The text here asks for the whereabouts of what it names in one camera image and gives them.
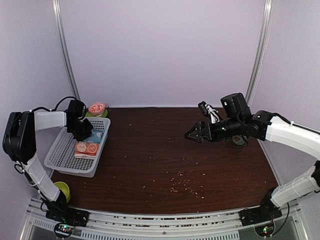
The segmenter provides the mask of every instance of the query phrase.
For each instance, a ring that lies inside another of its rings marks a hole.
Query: wood grain surface
[[[199,144],[184,139],[197,108],[115,108],[93,178],[54,172],[70,187],[70,205],[137,214],[211,212],[259,205],[273,172],[256,139]]]

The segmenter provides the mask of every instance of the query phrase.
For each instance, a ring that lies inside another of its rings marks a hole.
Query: wooden table
[[[276,179],[256,139],[245,148],[229,141],[184,139],[197,108],[115,108],[93,178],[61,174],[70,205],[138,214],[211,212],[259,205]]]

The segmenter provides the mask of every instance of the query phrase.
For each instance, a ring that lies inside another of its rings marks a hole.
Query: yellow bowl
[[[57,181],[54,183],[54,185],[56,185],[58,187],[58,189],[60,189],[63,192],[63,194],[66,197],[66,203],[68,203],[70,201],[70,197],[71,197],[70,189],[69,189],[68,185],[63,181]]]

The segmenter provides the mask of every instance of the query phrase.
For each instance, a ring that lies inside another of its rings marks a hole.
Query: plastic basket
[[[104,149],[107,140],[108,129],[111,121],[108,118],[101,117],[86,118],[90,121],[94,129],[104,130],[95,158],[75,158],[77,140],[75,140],[73,134],[68,133],[67,128],[64,127],[56,137],[44,159],[44,165],[46,167],[57,170],[62,174],[87,178],[92,178],[95,175],[102,150]]]

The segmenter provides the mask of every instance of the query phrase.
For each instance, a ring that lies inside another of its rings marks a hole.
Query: green plate
[[[105,118],[107,115],[108,115],[107,109],[105,109],[105,111],[102,113],[101,116],[95,116],[95,115],[91,114],[89,111],[87,111],[85,114],[86,117],[94,117],[94,118]]]

